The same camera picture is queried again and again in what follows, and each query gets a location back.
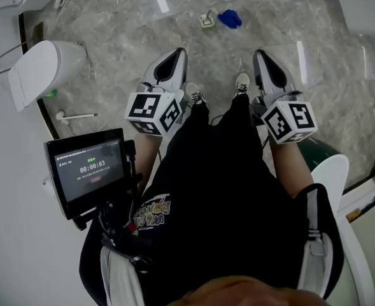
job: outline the timer display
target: timer display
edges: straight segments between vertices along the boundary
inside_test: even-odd
[[[119,140],[58,155],[55,162],[67,201],[124,177]]]

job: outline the small white box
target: small white box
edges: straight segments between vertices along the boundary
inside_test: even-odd
[[[125,112],[128,120],[140,133],[165,136],[181,115],[174,93],[131,93]]]
[[[276,101],[261,119],[277,144],[300,142],[318,130],[310,102]]]

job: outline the shoelace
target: shoelace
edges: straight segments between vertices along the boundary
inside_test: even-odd
[[[248,92],[248,85],[246,84],[239,84],[237,88],[237,93],[247,93]]]
[[[197,91],[197,92],[194,92],[191,96],[190,96],[190,99],[192,100],[193,104],[194,103],[197,103],[198,101],[200,101],[202,99],[202,94],[201,92]]]

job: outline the white wall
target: white wall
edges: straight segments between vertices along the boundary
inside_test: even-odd
[[[17,20],[0,20],[0,54],[16,44]],[[3,59],[0,70],[19,57],[17,50]],[[41,188],[50,139],[37,105],[16,112],[1,75],[0,306],[95,305],[78,275],[85,233]]]

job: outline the green object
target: green object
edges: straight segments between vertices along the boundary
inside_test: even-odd
[[[45,96],[48,97],[48,98],[52,98],[52,97],[56,96],[56,94],[57,94],[57,91],[54,90],[54,91],[51,91],[50,93],[48,93],[48,94],[45,95]]]
[[[306,138],[297,144],[303,155],[306,164],[312,172],[320,163],[330,156],[341,154],[329,144],[317,140],[316,138]]]

